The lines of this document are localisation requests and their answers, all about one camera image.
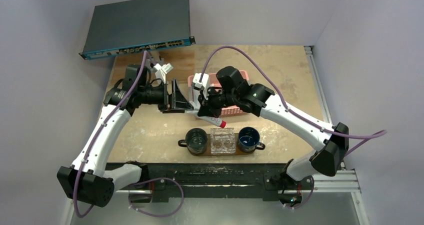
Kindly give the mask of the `oval wooden tray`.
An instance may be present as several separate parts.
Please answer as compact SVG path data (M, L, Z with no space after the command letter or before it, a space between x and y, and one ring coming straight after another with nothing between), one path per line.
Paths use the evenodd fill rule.
M228 141L222 143L220 146L216 147L218 144L217 141L211 139L211 134L207 134L207 143L205 145L205 151L203 153L194 153L187 148L188 152L196 157L217 157L217 156L247 156L251 155L256 151L262 151L265 148L259 146L257 149L252 151L243 151L238 146L238 136L239 133L234 133L234 143L229 144Z

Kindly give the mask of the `dark grey mug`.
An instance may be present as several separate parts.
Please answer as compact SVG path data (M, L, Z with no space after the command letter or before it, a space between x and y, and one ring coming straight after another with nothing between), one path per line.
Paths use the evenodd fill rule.
M203 154L207 149L208 136L205 130L201 128L192 128L186 135L185 139L177 142L179 147L187 148L189 152L195 155Z

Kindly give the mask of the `clear glass toothbrush holder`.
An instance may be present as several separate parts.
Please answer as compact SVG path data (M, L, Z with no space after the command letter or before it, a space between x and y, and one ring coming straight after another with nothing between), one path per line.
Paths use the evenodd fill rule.
M210 130L210 153L212 155L233 155L236 153L235 129L212 128Z

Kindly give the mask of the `dark blue mug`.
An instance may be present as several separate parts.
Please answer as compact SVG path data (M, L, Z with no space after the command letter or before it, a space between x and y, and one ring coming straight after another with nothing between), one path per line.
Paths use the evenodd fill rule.
M261 142L260 133L253 127L242 128L237 136L237 146L245 153L255 150L264 150L266 145Z

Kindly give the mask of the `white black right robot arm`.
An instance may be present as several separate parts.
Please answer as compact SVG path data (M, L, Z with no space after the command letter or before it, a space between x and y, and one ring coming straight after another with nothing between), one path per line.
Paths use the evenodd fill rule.
M192 89L198 93L194 100L200 104L198 116L218 118L223 108L237 106L284 127L312 147L313 152L288 163L280 176L284 187L292 189L314 174L336 175L349 149L347 125L316 120L290 104L283 105L272 89L261 83L250 84L232 66L219 70L216 77L220 87L210 85L208 74L196 73L193 77Z

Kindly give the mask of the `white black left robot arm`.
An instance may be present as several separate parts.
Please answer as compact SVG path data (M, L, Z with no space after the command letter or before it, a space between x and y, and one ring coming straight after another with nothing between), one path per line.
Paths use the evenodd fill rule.
M148 186L147 164L128 161L108 170L108 159L119 134L140 105L157 105L162 113L194 109L175 78L171 81L172 92L168 93L166 75L172 69L169 63L156 64L153 68L127 66L125 77L106 93L100 118L88 142L70 166L62 166L57 172L68 198L103 208L122 188L132 185L142 190Z

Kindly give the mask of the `pink plastic basket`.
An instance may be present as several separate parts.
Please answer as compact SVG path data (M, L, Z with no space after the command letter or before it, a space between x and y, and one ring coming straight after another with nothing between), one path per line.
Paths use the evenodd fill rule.
M237 92L243 92L249 89L248 79L244 73L235 69L234 71L221 70L217 73L208 73L208 75L210 82L208 88L218 87L231 95L232 106L223 108L219 117L242 113L243 110L239 108L240 106L250 109L249 106L238 101L237 98ZM198 102L198 96L201 91L192 88L193 77L194 75L188 77L189 94L191 95L189 102L193 105L194 110L199 111L200 103Z

